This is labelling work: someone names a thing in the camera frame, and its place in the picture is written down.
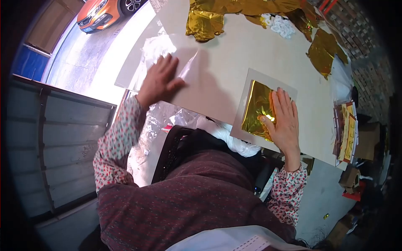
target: floral blouse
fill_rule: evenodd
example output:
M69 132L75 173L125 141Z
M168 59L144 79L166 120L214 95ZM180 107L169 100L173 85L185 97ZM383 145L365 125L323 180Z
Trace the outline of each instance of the floral blouse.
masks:
M98 151L93 161L97 193L109 184L133 182L133 177L126 170L126 158L130 149L138 143L147 110L135 96L129 98L111 128L98 140ZM267 207L281 222L296 226L306 178L307 171L302 165L295 172L282 169L275 175Z

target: car headlight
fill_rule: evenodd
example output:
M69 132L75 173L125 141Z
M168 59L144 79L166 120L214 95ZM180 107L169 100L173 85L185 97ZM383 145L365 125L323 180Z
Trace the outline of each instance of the car headlight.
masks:
M98 5L98 7L96 7L90 14L89 16L95 16L103 6L105 6L105 4L107 3L107 0L104 0L103 2L100 3L100 5Z

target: right hand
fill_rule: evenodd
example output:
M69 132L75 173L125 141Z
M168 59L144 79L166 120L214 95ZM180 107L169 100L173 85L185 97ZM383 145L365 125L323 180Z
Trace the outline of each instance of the right hand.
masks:
M147 76L138 92L137 100L144 107L171 98L180 88L186 85L181 78L174 78L178 58L168 54L160 56L147 72Z
M272 92L276 125L266 116L260 120L265 124L274 144L285 154L285 171L296 171L300 166L299 119L294 100L282 88Z

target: white table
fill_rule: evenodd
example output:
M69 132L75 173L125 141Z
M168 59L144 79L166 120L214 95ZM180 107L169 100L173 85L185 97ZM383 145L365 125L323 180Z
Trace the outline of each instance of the white table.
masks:
M197 50L201 55L198 80L182 89L172 104L233 124L247 71L254 69L297 90L301 151L335 165L331 77L325 80L311 64L306 56L311 43L304 35L296 30L291 39L284 39L241 14L226 14L225 32L206 43L197 43L193 36L185 35L188 11L189 0L168 1L137 40L115 85L129 87L145 39L166 31L173 35L179 58L184 58L182 64ZM277 151L273 144L269 148Z

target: person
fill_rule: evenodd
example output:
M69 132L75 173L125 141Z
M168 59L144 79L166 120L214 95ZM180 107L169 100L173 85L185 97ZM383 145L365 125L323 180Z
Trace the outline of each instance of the person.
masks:
M123 104L118 119L98 141L93 166L102 241L111 250L235 250L243 240L262 243L253 250L264 245L268 250L303 249L287 244L295 238L307 172L299 159L296 104L280 88L272 94L276 125L261 119L285 155L268 204L254 195L247 168L214 149L188 156L164 181L141 188L133 182L124 163L137 144L149 106L186 86L174 78L177 65L177 58L161 56L138 95Z

